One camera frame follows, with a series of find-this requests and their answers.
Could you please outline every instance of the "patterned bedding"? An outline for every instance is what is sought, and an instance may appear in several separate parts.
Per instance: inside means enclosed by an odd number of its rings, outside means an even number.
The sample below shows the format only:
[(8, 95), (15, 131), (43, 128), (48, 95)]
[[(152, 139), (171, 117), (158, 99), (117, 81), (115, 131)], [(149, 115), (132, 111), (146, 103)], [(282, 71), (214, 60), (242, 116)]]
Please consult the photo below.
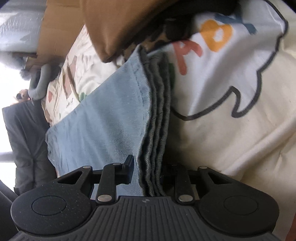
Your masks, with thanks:
[[(296, 14), (281, 0), (242, 0), (232, 16), (195, 17), (189, 40), (165, 46), (172, 114), (166, 159), (209, 166), (271, 195), (274, 234), (296, 239)], [(84, 27), (50, 83), (51, 125), (120, 66), (100, 61)]]

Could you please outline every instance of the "black outline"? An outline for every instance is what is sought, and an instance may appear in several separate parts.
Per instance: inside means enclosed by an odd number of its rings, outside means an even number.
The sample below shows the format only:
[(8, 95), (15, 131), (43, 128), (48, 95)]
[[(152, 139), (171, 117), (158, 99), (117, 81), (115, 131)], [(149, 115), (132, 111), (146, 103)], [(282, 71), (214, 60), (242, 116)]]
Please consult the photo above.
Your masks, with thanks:
[(279, 44), (280, 44), (281, 38), (286, 35), (286, 33), (288, 32), (288, 29), (289, 29), (289, 23), (283, 17), (283, 15), (280, 13), (280, 11), (270, 1), (268, 1), (268, 0), (264, 0), (264, 1), (267, 2), (276, 11), (276, 13), (279, 15), (279, 17), (284, 21), (285, 30), (284, 30), (283, 34), (279, 35), (277, 38), (275, 51), (272, 53), (272, 55), (270, 56), (268, 61), (259, 70), (257, 70), (257, 89), (256, 89), (256, 93), (254, 95), (254, 98), (251, 100), (251, 102), (248, 104), (248, 106), (245, 109), (243, 109), (241, 112), (237, 112), (239, 105), (240, 105), (241, 93), (234, 86), (230, 86), (229, 89), (227, 90), (227, 92), (222, 96), (222, 98), (220, 100), (218, 100), (216, 103), (214, 103), (210, 107), (206, 108), (205, 110), (198, 112), (194, 115), (183, 116), (183, 115), (179, 114), (173, 107), (171, 107), (171, 111), (176, 117), (178, 117), (179, 119), (181, 119), (183, 121), (192, 121), (192, 120), (195, 120), (199, 117), (202, 117), (202, 116), (210, 113), (214, 109), (216, 109), (218, 106), (220, 106), (230, 96), (231, 93), (234, 93), (236, 95), (236, 102), (235, 102), (235, 105), (234, 105), (232, 112), (231, 112), (231, 116), (234, 118), (239, 118), (239, 117), (244, 116), (256, 104), (256, 102), (259, 99), (259, 96), (261, 94), (261, 89), (262, 89), (262, 75), (261, 74), (273, 61), (275, 55), (279, 51)]

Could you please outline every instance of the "ribbed black surface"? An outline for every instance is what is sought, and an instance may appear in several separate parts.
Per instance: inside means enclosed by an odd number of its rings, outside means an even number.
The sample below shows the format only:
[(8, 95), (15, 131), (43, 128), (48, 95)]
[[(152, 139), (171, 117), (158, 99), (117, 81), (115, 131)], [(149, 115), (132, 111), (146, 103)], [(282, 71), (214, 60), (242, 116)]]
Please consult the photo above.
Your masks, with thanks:
[(206, 226), (192, 207), (175, 204), (169, 197), (121, 197), (99, 207), (79, 229), (56, 237), (34, 237), (19, 232), (13, 241), (278, 241), (271, 234), (236, 238)]

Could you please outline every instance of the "white cloud print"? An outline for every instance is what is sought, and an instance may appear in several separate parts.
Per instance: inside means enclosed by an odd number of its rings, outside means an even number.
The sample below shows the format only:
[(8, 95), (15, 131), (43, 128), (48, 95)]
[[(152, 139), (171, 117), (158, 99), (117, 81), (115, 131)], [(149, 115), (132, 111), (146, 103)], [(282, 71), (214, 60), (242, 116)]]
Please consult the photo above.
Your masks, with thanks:
[(231, 116), (244, 116), (260, 97), (261, 74), (278, 51), (287, 21), (270, 2), (245, 0), (229, 17), (199, 14), (195, 24), (199, 33), (190, 41), (164, 48), (175, 71), (173, 113), (193, 120), (235, 94)]

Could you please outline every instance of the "cardboard box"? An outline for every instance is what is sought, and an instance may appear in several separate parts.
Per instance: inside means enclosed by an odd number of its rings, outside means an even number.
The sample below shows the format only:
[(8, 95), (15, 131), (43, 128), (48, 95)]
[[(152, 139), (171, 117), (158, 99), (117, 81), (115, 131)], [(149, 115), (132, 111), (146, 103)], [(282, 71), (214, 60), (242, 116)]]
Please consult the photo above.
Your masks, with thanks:
[(26, 69), (64, 60), (83, 27), (79, 0), (47, 0), (36, 59)]

